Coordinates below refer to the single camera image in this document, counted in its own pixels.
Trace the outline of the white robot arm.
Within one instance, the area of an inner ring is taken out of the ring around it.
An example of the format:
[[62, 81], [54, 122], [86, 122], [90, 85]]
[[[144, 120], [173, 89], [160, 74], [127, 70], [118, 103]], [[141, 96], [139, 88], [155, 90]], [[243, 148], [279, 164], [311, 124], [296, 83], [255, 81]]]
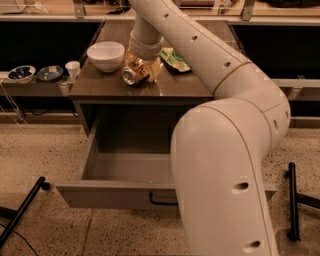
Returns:
[[165, 39], [213, 99], [189, 110], [171, 139], [171, 170], [193, 256], [278, 256], [261, 162], [286, 135], [290, 106], [246, 56], [172, 0], [128, 0], [130, 44], [142, 56]]

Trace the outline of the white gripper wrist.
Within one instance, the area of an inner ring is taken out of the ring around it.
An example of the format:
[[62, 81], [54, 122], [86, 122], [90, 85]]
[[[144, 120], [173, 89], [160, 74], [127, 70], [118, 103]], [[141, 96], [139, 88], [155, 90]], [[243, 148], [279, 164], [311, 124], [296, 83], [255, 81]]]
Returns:
[[148, 81], [155, 82], [163, 66], [161, 58], [157, 57], [162, 49], [163, 41], [163, 37], [160, 37], [155, 43], [145, 43], [134, 34], [134, 31], [131, 31], [129, 49], [125, 53], [125, 65], [131, 69], [137, 69], [140, 65], [140, 59], [152, 60], [147, 62]]

